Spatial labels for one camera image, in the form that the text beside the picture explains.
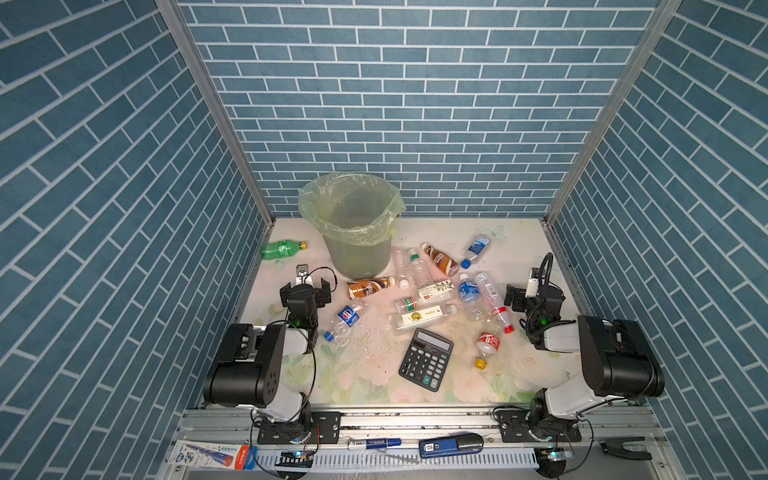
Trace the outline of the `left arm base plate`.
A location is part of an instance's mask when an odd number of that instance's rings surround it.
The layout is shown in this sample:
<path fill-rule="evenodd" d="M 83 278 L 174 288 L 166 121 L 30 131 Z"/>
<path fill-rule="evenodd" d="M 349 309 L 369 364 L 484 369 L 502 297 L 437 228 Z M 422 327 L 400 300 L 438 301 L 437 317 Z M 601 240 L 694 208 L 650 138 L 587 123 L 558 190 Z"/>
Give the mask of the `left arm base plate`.
<path fill-rule="evenodd" d="M 342 414 L 339 411 L 302 413 L 292 422 L 264 421 L 259 425 L 258 445 L 337 444 Z"/>

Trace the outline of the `crushed Pepsi bottle blue cap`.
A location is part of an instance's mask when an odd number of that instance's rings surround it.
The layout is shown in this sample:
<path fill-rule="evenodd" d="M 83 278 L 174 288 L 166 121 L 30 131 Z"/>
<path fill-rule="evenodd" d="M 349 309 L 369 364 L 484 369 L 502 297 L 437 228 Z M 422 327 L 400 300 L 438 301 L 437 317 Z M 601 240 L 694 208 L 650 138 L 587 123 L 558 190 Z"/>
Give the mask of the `crushed Pepsi bottle blue cap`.
<path fill-rule="evenodd" d="M 323 333 L 323 338 L 339 346 L 345 346 L 352 328 L 359 322 L 367 305 L 363 302 L 351 302 L 345 305 L 333 318 L 331 327 Z"/>

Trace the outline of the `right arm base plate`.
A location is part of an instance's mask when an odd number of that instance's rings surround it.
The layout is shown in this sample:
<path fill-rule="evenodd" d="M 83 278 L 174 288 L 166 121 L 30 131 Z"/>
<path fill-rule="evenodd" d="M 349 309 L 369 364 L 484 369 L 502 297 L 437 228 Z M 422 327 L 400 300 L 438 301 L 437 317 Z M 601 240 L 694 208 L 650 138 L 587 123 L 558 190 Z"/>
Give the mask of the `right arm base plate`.
<path fill-rule="evenodd" d="M 494 408 L 491 417 L 497 422 L 504 443 L 576 443 L 582 435 L 576 420 L 559 419 L 545 413 L 512 406 Z"/>

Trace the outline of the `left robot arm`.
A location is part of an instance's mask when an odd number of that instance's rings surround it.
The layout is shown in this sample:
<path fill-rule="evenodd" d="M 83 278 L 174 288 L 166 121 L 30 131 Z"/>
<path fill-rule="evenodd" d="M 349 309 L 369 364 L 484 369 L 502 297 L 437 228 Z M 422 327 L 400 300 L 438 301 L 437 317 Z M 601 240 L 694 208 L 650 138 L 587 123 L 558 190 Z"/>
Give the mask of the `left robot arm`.
<path fill-rule="evenodd" d="M 332 299 L 334 287 L 318 287 L 306 278 L 280 288 L 286 317 L 266 326 L 230 325 L 203 382 L 203 399 L 222 407 L 250 407 L 278 426 L 311 425 L 310 395 L 281 382 L 283 358 L 314 357 L 318 311 Z"/>

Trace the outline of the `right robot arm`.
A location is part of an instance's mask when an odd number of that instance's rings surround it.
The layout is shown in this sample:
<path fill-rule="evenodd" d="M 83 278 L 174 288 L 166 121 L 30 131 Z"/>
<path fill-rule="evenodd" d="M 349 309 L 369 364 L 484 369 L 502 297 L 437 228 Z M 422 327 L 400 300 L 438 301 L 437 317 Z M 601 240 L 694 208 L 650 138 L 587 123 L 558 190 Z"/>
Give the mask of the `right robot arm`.
<path fill-rule="evenodd" d="M 575 427 L 597 407 L 621 400 L 659 397 L 665 377 L 636 321 L 560 316 L 563 291 L 550 283 L 506 288 L 504 304 L 522 313 L 522 332 L 539 351 L 578 354 L 581 369 L 570 379 L 539 390 L 526 416 L 528 430 L 549 438 Z"/>

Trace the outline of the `brown coffee bottle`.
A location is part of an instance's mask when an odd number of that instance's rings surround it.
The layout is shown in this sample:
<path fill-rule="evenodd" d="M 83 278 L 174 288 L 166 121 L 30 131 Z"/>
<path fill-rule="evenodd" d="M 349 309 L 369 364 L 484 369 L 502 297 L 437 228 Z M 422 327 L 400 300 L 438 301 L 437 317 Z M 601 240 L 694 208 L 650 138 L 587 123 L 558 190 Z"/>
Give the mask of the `brown coffee bottle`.
<path fill-rule="evenodd" d="M 351 300 L 362 299 L 382 292 L 396 285 L 392 276 L 367 278 L 347 283 L 347 293 Z"/>

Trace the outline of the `small blue label bottle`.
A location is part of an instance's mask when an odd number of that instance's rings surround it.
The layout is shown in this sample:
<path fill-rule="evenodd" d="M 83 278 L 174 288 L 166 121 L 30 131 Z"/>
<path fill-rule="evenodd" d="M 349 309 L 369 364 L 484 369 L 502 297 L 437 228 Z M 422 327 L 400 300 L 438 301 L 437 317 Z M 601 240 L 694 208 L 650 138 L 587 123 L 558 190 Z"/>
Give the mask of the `small blue label bottle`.
<path fill-rule="evenodd" d="M 482 255 L 486 252 L 490 243 L 491 238 L 487 235 L 476 235 L 464 252 L 464 258 L 461 261 L 461 267 L 463 269 L 469 269 L 473 264 L 476 264 Z"/>

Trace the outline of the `brown cafe bottle white swirl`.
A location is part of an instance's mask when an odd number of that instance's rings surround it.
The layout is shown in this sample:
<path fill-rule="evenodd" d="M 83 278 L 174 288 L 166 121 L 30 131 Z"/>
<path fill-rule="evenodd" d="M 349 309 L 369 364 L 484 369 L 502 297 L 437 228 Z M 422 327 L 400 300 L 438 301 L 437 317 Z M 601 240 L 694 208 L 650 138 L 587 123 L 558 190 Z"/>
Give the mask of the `brown cafe bottle white swirl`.
<path fill-rule="evenodd" d="M 437 269 L 447 277 L 453 277 L 459 272 L 461 266 L 447 253 L 429 243 L 423 243 L 421 249 Z"/>

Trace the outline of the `green plastic soda bottle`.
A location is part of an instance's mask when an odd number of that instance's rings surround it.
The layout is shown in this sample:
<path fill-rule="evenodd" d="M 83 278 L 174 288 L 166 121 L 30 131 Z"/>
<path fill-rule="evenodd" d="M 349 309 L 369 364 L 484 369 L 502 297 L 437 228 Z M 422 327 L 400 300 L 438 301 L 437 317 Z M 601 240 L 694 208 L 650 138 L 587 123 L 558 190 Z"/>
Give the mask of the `green plastic soda bottle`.
<path fill-rule="evenodd" d="M 306 249 L 305 241 L 282 240 L 262 246 L 260 255 L 264 260 L 278 260 L 292 257 Z"/>

